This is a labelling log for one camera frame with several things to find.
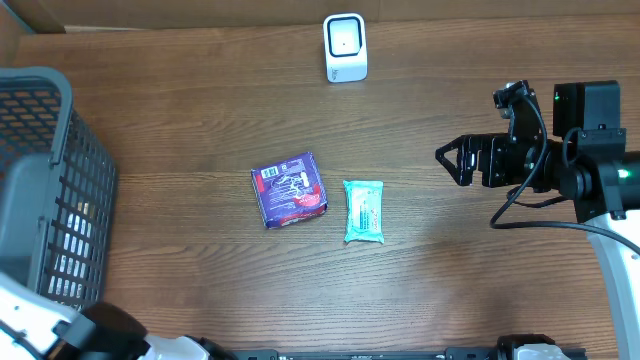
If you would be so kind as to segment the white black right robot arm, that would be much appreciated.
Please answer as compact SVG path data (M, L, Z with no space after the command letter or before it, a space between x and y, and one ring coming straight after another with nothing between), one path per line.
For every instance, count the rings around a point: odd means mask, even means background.
M546 127L535 90L525 80L493 94L508 120L505 133L467 134L438 148L436 160L460 186L480 171L487 188L508 188L489 221L493 229L570 229L586 234L607 291L618 355L639 356L639 154L626 149L620 85L615 80L554 87L553 126ZM543 209L570 201L573 222L501 222L530 188L556 197Z

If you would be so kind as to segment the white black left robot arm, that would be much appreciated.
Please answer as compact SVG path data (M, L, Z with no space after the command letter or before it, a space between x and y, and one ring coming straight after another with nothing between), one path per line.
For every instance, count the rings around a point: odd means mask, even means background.
M83 310L49 300L1 275L1 358L178 360L234 359L204 338L148 333L122 309L99 302Z

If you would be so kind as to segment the teal wet wipes pack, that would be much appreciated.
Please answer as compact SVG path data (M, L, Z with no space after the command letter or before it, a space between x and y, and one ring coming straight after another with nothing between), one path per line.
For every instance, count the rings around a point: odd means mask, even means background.
M347 204L344 241L384 243L382 232L382 181L343 182Z

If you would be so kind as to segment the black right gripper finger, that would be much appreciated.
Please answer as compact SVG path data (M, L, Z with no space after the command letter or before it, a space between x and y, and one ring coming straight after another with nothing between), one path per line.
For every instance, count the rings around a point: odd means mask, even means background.
M451 152L453 150L457 150L458 153L462 155L466 154L468 152L467 148L468 148L468 142L470 138L471 138L471 135L459 136L458 138L452 140L448 144L445 144L439 147L435 151L435 156L437 158L444 158L446 153Z
M445 168L452 179L459 186L469 186L473 178L473 155L466 152L458 152L456 163L450 161L444 153L437 153L436 160Z

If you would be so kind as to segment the purple sanitary pad pack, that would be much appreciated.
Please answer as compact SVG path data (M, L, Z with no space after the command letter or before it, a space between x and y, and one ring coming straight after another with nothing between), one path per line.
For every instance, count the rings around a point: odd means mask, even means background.
M251 180L267 229L318 217L328 209L324 183L312 152L252 169Z

